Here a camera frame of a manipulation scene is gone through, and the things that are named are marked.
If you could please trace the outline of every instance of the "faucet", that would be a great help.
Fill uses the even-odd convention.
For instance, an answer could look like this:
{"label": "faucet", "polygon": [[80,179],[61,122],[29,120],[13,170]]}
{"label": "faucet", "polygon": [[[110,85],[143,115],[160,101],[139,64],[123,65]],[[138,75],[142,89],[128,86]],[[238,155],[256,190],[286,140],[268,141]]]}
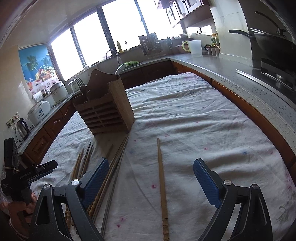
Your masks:
{"label": "faucet", "polygon": [[107,53],[108,53],[109,51],[114,51],[114,52],[116,53],[118,65],[121,65],[121,64],[122,64],[122,60],[121,60],[121,58],[118,56],[117,51],[114,50],[114,49],[110,49],[110,50],[107,51]]}

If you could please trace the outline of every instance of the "electric kettle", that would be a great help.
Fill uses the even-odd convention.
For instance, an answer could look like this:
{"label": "electric kettle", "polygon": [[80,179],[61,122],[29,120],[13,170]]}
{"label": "electric kettle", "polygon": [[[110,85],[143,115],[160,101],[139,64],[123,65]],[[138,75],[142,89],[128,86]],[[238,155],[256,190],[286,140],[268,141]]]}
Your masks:
{"label": "electric kettle", "polygon": [[20,118],[20,120],[17,122],[17,131],[19,132],[23,140],[26,140],[31,133],[27,123],[24,121],[23,118]]}

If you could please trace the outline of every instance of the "plastic pitcher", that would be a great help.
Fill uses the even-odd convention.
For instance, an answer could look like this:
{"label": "plastic pitcher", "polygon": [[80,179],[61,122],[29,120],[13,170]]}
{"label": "plastic pitcher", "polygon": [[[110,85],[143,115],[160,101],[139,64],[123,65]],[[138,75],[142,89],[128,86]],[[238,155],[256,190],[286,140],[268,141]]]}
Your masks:
{"label": "plastic pitcher", "polygon": [[[185,49],[184,44],[188,43],[189,50]],[[185,51],[191,52],[193,57],[201,57],[202,56],[202,44],[201,40],[191,40],[191,41],[184,41],[182,43],[182,47]]]}

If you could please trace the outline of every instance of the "granite countertop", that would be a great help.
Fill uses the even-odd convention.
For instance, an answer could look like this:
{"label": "granite countertop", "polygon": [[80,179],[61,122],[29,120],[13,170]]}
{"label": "granite countertop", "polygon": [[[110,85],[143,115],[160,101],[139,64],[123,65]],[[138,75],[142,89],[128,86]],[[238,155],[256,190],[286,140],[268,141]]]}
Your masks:
{"label": "granite countertop", "polygon": [[252,72],[253,67],[216,56],[192,57],[186,53],[143,61],[122,73],[167,60],[203,73],[242,97],[281,133],[296,154],[296,111],[269,89],[236,73],[237,69]]}
{"label": "granite countertop", "polygon": [[62,107],[64,106],[70,99],[72,99],[73,96],[77,95],[80,93],[80,90],[76,91],[76,92],[72,92],[71,94],[68,95],[68,97],[66,99],[64,99],[62,102],[60,102],[59,104],[53,106],[50,109],[50,112],[48,113],[48,115],[38,123],[38,125],[34,126],[33,129],[31,130],[31,134],[28,136],[28,138],[22,142],[20,148],[17,151],[17,155],[20,156],[24,153],[25,149],[27,148],[27,146],[29,145],[29,143],[31,142],[31,140],[33,140],[33,138],[35,137],[35,135],[38,133],[38,131],[40,131],[40,129],[44,126],[44,124]]}

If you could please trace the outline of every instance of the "tropical fruit poster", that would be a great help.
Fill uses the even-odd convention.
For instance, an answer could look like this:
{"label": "tropical fruit poster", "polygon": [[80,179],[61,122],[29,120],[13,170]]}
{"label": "tropical fruit poster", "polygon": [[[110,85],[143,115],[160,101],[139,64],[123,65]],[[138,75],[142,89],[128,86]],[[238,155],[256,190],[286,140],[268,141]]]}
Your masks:
{"label": "tropical fruit poster", "polygon": [[31,95],[59,82],[45,44],[21,49],[19,56]]}

